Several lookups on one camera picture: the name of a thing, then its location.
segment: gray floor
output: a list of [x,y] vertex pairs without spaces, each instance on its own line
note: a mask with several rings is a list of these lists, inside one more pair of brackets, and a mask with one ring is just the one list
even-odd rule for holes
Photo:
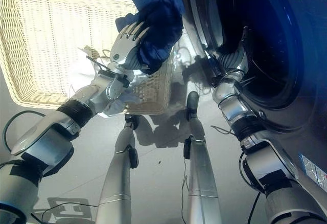
[[[183,142],[189,135],[184,106],[187,94],[195,90],[200,94],[199,119],[206,133],[218,193],[220,195],[223,223],[246,223],[256,192],[246,186],[238,172],[241,153],[239,142],[231,135],[223,135],[210,127],[228,128],[217,105],[212,100],[212,90],[204,84],[201,72],[189,71],[195,52],[186,32],[177,45],[177,64],[171,87],[170,105],[159,116],[142,116],[135,131],[139,167],[131,170],[132,223],[182,224],[181,184],[184,173]],[[184,82],[182,73],[189,74]],[[0,129],[17,112],[26,108],[16,105],[10,98],[3,75],[0,75]],[[39,118],[25,115],[18,118],[8,131],[8,141],[13,146]],[[56,175],[44,178],[40,184],[36,216],[56,204],[66,201],[97,205],[104,177],[114,152],[115,140],[123,128],[124,116],[104,119],[94,117],[74,140],[75,154]],[[9,158],[0,145],[0,162]],[[189,163],[186,161],[186,173]],[[184,216],[187,216],[187,190],[184,189]],[[66,205],[45,215],[49,223],[94,223],[96,208]],[[252,223],[267,223],[264,197],[258,202]]]

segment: black wire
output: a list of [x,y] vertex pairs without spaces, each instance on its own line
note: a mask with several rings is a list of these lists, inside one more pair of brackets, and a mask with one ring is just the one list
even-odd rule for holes
[[43,224],[42,223],[42,221],[39,219],[39,218],[37,218],[33,213],[31,213],[31,216],[38,222],[38,223],[40,223],[40,224]]
[[96,205],[86,205],[86,204],[74,203],[74,202],[66,202],[66,203],[62,203],[62,204],[56,205],[55,207],[52,207],[52,208],[49,208],[49,209],[45,210],[45,211],[42,213],[42,216],[41,216],[41,224],[44,224],[44,222],[43,222],[43,217],[44,217],[44,214],[45,214],[47,211],[52,210],[52,209],[57,208],[57,207],[62,206],[62,205],[67,205],[67,204],[83,205],[83,206],[91,206],[91,207],[96,207],[96,208],[98,207],[98,206],[96,206]]
[[228,131],[226,129],[223,129],[221,127],[214,126],[214,125],[210,125],[210,127],[214,128],[216,131],[218,131],[219,133],[222,133],[223,135],[233,135],[233,136],[235,136],[235,134],[231,131],[231,129]]
[[186,182],[186,180],[188,178],[188,176],[186,175],[186,162],[185,162],[185,159],[184,159],[184,164],[185,164],[185,167],[184,167],[184,176],[183,176],[183,184],[182,184],[182,210],[181,210],[181,214],[182,214],[183,222],[184,222],[184,224],[186,224],[186,221],[184,220],[184,216],[183,216],[183,208],[184,208],[183,189],[184,189],[185,182]]
[[261,192],[259,189],[257,189],[254,185],[252,185],[250,182],[248,182],[243,174],[242,168],[241,168],[241,162],[242,162],[242,157],[243,157],[244,153],[242,152],[240,155],[240,159],[239,159],[239,171],[240,171],[240,175],[242,177],[242,179],[244,180],[244,182],[253,190],[255,191],[259,191]]
[[254,209],[255,209],[255,206],[256,206],[256,203],[258,202],[258,199],[260,197],[260,194],[261,192],[259,192],[254,200],[254,203],[253,203],[253,206],[252,206],[252,209],[251,209],[251,212],[250,212],[250,215],[249,215],[249,218],[247,219],[247,224],[250,224],[251,223],[251,219],[252,219],[252,215],[253,215],[253,212],[254,212]]
[[36,114],[36,115],[39,115],[39,116],[42,116],[44,117],[45,115],[43,113],[39,113],[37,111],[33,111],[33,110],[24,110],[24,111],[21,111],[19,113],[17,113],[16,115],[14,115],[5,125],[4,127],[4,130],[2,132],[2,142],[4,144],[4,146],[6,147],[6,149],[11,152],[11,149],[10,147],[8,146],[8,143],[7,143],[7,130],[10,126],[10,124],[17,118],[19,117],[20,115],[22,114],[25,114],[25,113],[33,113],[33,114]]
[[91,62],[93,62],[94,64],[97,64],[99,66],[100,69],[102,69],[101,67],[104,67],[106,70],[110,70],[108,67],[106,67],[104,64],[101,64],[97,61],[95,61],[94,59],[92,59],[90,56],[86,56],[86,58],[88,58]]

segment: sticker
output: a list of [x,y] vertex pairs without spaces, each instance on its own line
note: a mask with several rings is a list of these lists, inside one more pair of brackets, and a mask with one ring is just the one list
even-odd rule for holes
[[300,154],[300,160],[306,175],[327,192],[327,173],[302,154]]

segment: blue cloth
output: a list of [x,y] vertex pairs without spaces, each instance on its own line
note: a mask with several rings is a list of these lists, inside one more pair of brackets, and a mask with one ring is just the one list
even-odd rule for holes
[[152,74],[169,57],[173,45],[182,35],[183,1],[133,0],[133,2],[139,13],[116,19],[116,26],[120,31],[133,22],[144,21],[150,27],[141,43],[138,59],[150,68],[142,71]]

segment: laundry basket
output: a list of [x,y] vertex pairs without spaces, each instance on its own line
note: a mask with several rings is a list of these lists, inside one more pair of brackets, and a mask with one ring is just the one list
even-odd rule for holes
[[[115,19],[132,0],[0,0],[0,65],[10,95],[24,107],[56,109],[68,100],[68,70],[78,48],[97,58],[118,35]],[[133,92],[124,112],[160,114],[168,104],[174,57]]]

